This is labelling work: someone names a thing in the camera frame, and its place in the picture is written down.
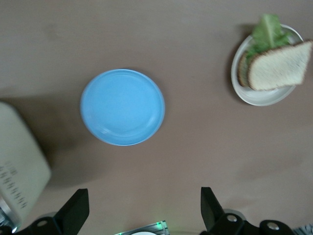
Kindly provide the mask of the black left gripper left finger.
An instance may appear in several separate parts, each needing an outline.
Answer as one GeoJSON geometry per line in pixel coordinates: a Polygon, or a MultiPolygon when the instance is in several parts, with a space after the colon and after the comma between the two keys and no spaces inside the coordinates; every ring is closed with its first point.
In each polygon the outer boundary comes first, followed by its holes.
{"type": "Polygon", "coordinates": [[[89,216],[88,189],[78,189],[53,215],[33,221],[18,231],[27,201],[20,193],[6,201],[0,197],[0,233],[2,235],[76,235],[89,216]]]}

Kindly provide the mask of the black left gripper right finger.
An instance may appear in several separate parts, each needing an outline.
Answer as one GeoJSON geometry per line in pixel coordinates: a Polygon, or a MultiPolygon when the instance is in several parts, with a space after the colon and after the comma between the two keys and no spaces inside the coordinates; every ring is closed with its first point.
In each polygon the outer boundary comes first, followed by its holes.
{"type": "Polygon", "coordinates": [[[206,230],[202,235],[293,235],[286,224],[263,220],[258,227],[234,213],[226,213],[210,187],[201,188],[201,216],[206,230]]]}

